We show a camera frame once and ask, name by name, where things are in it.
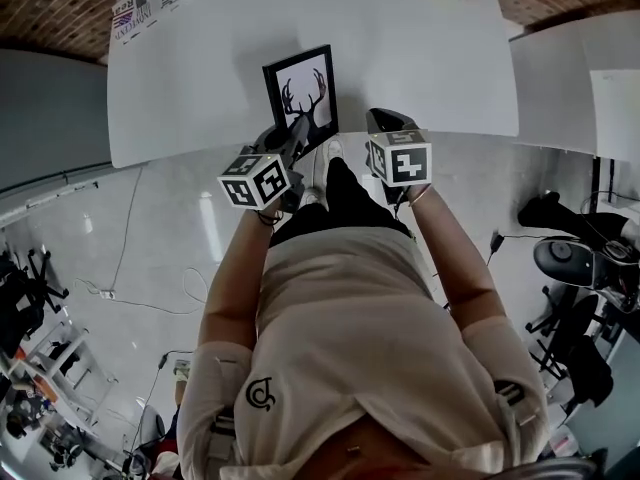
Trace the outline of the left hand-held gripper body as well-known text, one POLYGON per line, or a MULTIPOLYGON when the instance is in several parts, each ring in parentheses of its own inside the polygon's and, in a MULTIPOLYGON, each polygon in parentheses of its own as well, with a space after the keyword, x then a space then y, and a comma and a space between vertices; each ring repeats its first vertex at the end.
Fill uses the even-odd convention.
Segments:
POLYGON ((241 149, 218 182, 235 208, 261 211, 279 200, 281 211, 295 213, 304 192, 303 175, 294 170, 301 152, 294 132, 273 126, 241 149))

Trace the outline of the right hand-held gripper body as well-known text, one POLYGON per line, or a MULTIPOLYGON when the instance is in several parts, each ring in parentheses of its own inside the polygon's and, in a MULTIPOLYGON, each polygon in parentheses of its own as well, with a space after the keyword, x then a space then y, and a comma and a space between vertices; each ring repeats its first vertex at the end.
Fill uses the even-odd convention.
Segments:
POLYGON ((408 201, 410 186, 430 184, 432 144, 407 115, 385 108, 366 113, 366 165, 383 186, 388 204, 408 201))

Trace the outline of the framed deer silhouette picture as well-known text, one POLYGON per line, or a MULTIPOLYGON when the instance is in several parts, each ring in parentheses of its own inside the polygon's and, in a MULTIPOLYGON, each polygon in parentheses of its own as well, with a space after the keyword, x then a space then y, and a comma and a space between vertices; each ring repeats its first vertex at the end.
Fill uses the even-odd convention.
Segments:
POLYGON ((338 133, 330 45, 322 45, 262 67, 274 123, 290 129, 299 116, 309 120, 304 156, 338 133))

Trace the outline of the person's left forearm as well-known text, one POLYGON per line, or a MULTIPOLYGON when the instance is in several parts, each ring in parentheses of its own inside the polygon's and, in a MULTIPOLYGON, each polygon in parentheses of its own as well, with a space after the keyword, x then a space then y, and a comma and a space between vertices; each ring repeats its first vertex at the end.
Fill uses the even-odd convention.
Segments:
MULTIPOLYGON (((275 215, 279 203, 261 212, 275 215)), ((243 213, 209 288, 198 344, 228 342, 253 349, 256 315, 265 259, 273 227, 261 223, 254 211, 243 213)))

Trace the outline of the person's right forearm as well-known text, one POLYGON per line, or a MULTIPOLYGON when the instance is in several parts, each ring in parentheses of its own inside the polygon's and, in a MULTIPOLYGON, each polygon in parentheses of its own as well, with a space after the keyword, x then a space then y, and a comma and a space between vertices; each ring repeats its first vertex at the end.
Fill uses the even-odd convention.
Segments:
POLYGON ((408 198, 458 327, 504 317, 488 266, 436 189, 412 186, 408 198))

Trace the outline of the white desk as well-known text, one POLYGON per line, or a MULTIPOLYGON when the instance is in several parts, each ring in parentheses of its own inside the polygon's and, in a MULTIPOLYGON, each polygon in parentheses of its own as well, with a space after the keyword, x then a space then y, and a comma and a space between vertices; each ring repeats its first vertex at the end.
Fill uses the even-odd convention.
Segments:
POLYGON ((325 44, 345 132, 372 107, 435 132, 519 132, 498 0, 187 0, 110 46, 113 165, 255 140, 274 121, 263 67, 325 44))

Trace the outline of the person's black trousers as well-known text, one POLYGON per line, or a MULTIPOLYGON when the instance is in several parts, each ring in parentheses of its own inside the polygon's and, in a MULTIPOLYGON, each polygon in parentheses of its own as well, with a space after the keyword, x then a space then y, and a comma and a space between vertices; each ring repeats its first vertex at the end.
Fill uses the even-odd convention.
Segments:
POLYGON ((321 203, 301 206, 273 234, 269 247, 275 247, 299 236, 337 228, 381 227, 411 236, 409 229, 402 222, 369 196, 341 158, 329 161, 325 196, 327 207, 321 203))

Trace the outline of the white cabinet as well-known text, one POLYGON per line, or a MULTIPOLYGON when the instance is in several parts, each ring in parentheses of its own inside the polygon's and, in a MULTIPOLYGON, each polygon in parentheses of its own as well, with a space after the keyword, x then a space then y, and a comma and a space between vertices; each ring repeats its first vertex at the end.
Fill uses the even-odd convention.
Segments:
POLYGON ((510 43, 519 142, 640 164, 640 10, 510 43))

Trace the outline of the person's beige shirt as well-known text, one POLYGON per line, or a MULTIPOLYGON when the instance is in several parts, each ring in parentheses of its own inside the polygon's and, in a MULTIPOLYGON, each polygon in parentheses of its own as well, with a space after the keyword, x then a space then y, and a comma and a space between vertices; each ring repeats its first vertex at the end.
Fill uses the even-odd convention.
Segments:
POLYGON ((485 473, 547 442, 543 384, 508 318, 459 328, 399 232, 332 229, 272 248, 257 336, 195 352, 177 425, 185 480, 291 480, 366 416, 428 462, 485 473))

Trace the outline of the printed white book box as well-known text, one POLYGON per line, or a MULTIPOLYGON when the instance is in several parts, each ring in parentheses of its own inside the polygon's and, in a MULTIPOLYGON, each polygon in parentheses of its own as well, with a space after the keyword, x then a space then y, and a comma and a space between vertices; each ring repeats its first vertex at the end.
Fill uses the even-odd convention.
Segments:
POLYGON ((126 45, 191 0, 116 0, 112 6, 111 42, 126 45))

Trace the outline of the black office chair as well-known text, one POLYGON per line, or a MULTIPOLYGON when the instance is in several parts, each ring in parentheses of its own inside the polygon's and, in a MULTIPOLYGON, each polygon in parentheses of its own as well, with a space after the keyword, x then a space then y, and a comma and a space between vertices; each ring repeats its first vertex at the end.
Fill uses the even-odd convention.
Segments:
POLYGON ((47 280, 51 252, 46 250, 37 267, 36 251, 27 253, 28 264, 19 267, 8 251, 0 253, 0 351, 13 358, 21 342, 30 338, 44 322, 48 305, 54 313, 62 306, 52 298, 64 300, 69 290, 55 289, 47 280))

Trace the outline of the white frame table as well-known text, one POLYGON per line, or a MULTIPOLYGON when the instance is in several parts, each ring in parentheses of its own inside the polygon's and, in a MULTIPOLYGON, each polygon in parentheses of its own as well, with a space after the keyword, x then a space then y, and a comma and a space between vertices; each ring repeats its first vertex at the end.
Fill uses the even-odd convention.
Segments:
POLYGON ((11 381, 27 375, 42 388, 55 411, 70 425, 96 437, 107 397, 118 382, 107 373, 88 342, 89 330, 61 321, 24 354, 0 349, 0 373, 11 381))

